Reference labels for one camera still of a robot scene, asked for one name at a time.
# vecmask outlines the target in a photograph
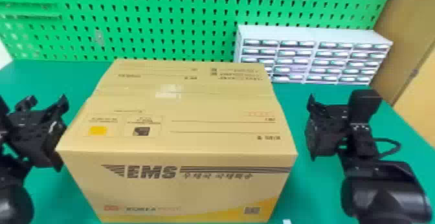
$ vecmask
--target box flap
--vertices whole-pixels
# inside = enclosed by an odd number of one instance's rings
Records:
[[[156,97],[174,93],[274,96],[262,64],[224,62],[116,60],[94,91],[94,95]]]

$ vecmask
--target yellow stripe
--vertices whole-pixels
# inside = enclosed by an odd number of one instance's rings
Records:
[[[267,222],[275,207],[277,197],[251,203],[242,207],[216,212],[189,214],[185,216],[100,216],[102,222]],[[245,207],[261,207],[259,214],[244,214]]]

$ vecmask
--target black cable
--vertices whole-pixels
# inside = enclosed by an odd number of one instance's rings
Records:
[[[390,144],[395,145],[395,147],[392,148],[391,150],[387,150],[387,151],[385,151],[383,153],[380,153],[376,157],[377,159],[381,159],[383,157],[386,157],[387,155],[392,155],[392,154],[398,152],[400,150],[400,148],[402,147],[402,145],[398,141],[395,141],[395,140],[392,140],[392,139],[388,139],[388,138],[374,138],[374,140],[375,140],[375,142],[377,142],[377,141],[388,142]]]

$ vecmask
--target cardboard box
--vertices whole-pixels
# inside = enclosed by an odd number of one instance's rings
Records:
[[[264,68],[235,63],[118,60],[56,149],[103,222],[266,222],[297,156]]]

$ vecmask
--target white storage rack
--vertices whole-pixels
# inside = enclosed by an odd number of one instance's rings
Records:
[[[392,44],[373,30],[239,25],[234,62],[263,63],[276,83],[366,85]]]

